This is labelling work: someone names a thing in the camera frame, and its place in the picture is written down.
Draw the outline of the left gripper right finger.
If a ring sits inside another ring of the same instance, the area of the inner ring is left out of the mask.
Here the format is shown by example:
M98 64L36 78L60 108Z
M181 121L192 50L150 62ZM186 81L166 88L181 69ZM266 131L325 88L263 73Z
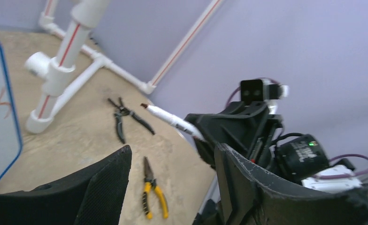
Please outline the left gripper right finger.
M250 162L230 146L214 150L221 200L196 225L368 225L368 187L308 189Z

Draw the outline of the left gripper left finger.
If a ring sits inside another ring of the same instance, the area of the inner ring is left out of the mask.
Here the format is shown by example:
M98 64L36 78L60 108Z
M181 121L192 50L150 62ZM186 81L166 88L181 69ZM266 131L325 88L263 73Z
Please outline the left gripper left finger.
M0 194L0 225L116 225L129 182L125 145L97 163L31 191Z

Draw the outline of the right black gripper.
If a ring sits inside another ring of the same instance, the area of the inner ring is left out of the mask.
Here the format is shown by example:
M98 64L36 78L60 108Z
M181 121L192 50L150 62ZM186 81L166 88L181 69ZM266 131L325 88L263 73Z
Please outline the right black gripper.
M270 114L264 101L231 102L216 114L188 114L185 121L193 124L205 142L195 140L200 158L215 169L214 150L225 143L262 168L270 164L270 145L277 129L283 128L283 117Z

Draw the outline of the red whiteboard marker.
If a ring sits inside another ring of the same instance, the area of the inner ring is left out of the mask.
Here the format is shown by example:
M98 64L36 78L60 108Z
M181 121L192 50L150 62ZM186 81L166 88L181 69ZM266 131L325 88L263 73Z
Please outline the red whiteboard marker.
M202 142L206 142L206 139L202 135L202 133L191 123L179 118L176 115L173 115L157 106L149 105L145 103L140 104L144 109L146 109L149 113L153 116L159 118L160 120L166 122L167 124L171 125L172 127L183 131L193 138L200 140Z

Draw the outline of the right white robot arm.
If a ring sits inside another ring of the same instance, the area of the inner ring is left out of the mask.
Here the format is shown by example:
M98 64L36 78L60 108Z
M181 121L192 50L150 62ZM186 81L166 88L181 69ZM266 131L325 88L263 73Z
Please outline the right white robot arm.
M329 159L322 145L310 134L283 133L281 115L272 114L267 103L232 102L216 114L190 113L204 140L196 139L201 158L215 166L214 147L224 143L256 165L290 182L327 193L363 186L348 155Z

